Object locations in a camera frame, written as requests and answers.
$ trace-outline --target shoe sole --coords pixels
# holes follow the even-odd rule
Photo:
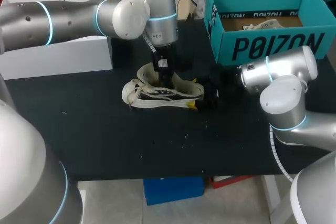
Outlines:
[[[130,83],[126,83],[125,86],[122,89],[121,97],[124,103],[127,103],[127,96],[129,95],[127,93],[127,86],[130,85]],[[172,106],[172,107],[180,107],[180,108],[189,108],[188,103],[192,101],[196,101],[198,99],[192,98],[192,99],[183,99],[183,100],[176,100],[176,101],[162,101],[162,100],[141,100],[136,99],[132,103],[132,107],[136,108],[143,108],[143,109],[151,109],[151,108],[157,108],[157,107],[163,107],[163,106]]]

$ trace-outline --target black table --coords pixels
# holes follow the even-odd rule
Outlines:
[[[193,78],[214,63],[202,20],[179,23],[179,52],[193,57]],[[7,81],[21,115],[32,123],[77,180],[279,174],[258,97],[240,106],[133,109],[121,90],[150,61],[143,39],[113,41],[111,71]],[[328,59],[309,83],[307,109],[336,113],[336,77]],[[297,173],[326,154],[276,144],[283,166]]]

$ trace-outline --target sneaker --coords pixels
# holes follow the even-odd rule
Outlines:
[[[156,108],[175,106],[189,108],[190,102],[201,99],[204,94],[202,85],[182,80],[176,73],[172,77],[175,89],[160,87],[159,74],[153,64],[141,67],[136,73],[138,79],[128,82],[122,90],[122,100],[137,108]]]

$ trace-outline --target shoe box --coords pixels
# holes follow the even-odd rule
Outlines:
[[[284,28],[243,30],[269,19]],[[225,66],[302,45],[322,59],[336,35],[336,19],[323,0],[206,0],[204,23],[215,60]]]

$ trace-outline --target tiled floor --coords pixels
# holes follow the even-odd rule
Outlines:
[[[83,224],[270,223],[259,177],[156,206],[146,205],[141,179],[80,182],[78,187],[86,190]]]

